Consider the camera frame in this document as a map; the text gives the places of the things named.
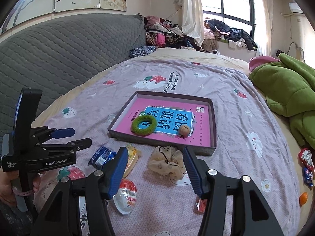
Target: candy wrapper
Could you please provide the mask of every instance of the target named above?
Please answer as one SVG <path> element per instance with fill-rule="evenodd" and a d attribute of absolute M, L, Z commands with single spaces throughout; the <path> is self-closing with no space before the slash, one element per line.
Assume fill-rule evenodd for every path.
<path fill-rule="evenodd" d="M 315 182 L 313 181 L 313 173 L 306 167 L 303 168 L 303 181 L 309 188 L 314 187 Z"/>
<path fill-rule="evenodd" d="M 106 162 L 114 159 L 117 153 L 110 149 L 101 146 L 89 161 L 89 165 L 93 165 L 94 168 L 101 170 Z"/>
<path fill-rule="evenodd" d="M 305 167 L 307 167 L 313 173 L 315 172 L 314 171 L 314 164 L 312 161 L 312 153 L 309 149 L 307 149 L 307 148 L 302 149 L 299 152 L 298 157 Z"/>
<path fill-rule="evenodd" d="M 128 163 L 125 169 L 125 173 L 123 174 L 123 177 L 126 177 L 129 175 L 133 167 L 136 165 L 139 157 L 141 156 L 141 151 L 133 147 L 131 144 L 128 144 L 126 148 L 128 150 Z"/>
<path fill-rule="evenodd" d="M 200 199 L 199 197 L 197 197 L 196 207 L 197 207 L 197 210 L 200 213 L 204 213 L 205 212 L 206 206 L 207 206 L 207 200 L 206 199 Z"/>
<path fill-rule="evenodd" d="M 122 179 L 117 194 L 113 197 L 116 208 L 123 215 L 130 215 L 137 202 L 138 192 L 135 184 Z"/>

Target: window frame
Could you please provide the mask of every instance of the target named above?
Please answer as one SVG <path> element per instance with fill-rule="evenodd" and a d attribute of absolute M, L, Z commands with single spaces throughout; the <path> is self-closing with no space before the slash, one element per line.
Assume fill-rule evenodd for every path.
<path fill-rule="evenodd" d="M 213 11 L 203 11 L 203 13 L 207 14 L 212 14 L 216 16 L 221 16 L 222 20 L 224 21 L 224 18 L 229 18 L 235 21 L 242 22 L 244 24 L 250 25 L 250 36 L 252 39 L 254 39 L 254 34 L 255 34 L 255 9 L 254 9 L 254 0 L 249 0 L 249 9 L 250 9 L 250 21 L 234 17 L 228 14 L 224 14 L 224 5 L 223 5 L 223 0 L 221 0 L 221 13 L 218 12 L 213 12 Z"/>

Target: metal screw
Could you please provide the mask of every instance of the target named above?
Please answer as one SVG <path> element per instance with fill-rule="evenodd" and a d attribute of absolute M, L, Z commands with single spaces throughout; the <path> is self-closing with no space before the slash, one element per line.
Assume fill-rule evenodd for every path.
<path fill-rule="evenodd" d="M 249 176 L 243 176 L 242 179 L 243 179 L 245 182 L 249 182 L 249 181 L 250 181 L 250 177 L 249 177 Z"/>
<path fill-rule="evenodd" d="M 101 171 L 101 170 L 95 170 L 95 171 L 94 171 L 94 175 L 95 175 L 95 176 L 101 176 L 101 175 L 103 175 L 103 171 Z"/>
<path fill-rule="evenodd" d="M 63 178 L 61 178 L 62 183 L 67 183 L 68 181 L 69 181 L 69 178 L 67 176 L 64 176 Z"/>
<path fill-rule="evenodd" d="M 218 174 L 218 172 L 214 169 L 210 169 L 208 170 L 209 175 L 215 176 L 216 174 Z"/>

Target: pink pillow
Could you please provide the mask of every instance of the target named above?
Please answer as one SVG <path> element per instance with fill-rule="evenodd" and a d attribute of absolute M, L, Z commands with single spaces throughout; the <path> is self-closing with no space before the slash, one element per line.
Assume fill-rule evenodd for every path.
<path fill-rule="evenodd" d="M 270 63 L 270 62 L 280 62 L 280 60 L 272 57 L 272 56 L 258 56 L 253 57 L 248 64 L 249 73 L 251 73 L 256 67 L 261 66 L 262 64 Z"/>

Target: green hair tie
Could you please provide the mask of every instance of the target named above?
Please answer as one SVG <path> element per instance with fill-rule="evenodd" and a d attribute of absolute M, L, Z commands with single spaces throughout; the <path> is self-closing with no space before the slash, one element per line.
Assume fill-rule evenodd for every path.
<path fill-rule="evenodd" d="M 150 125 L 145 129 L 139 129 L 139 124 L 141 122 L 148 121 L 150 122 Z M 131 132 L 135 133 L 139 136 L 147 136 L 153 133 L 155 131 L 155 128 L 157 127 L 157 120 L 154 116 L 146 114 L 142 116 L 138 116 L 131 124 Z"/>

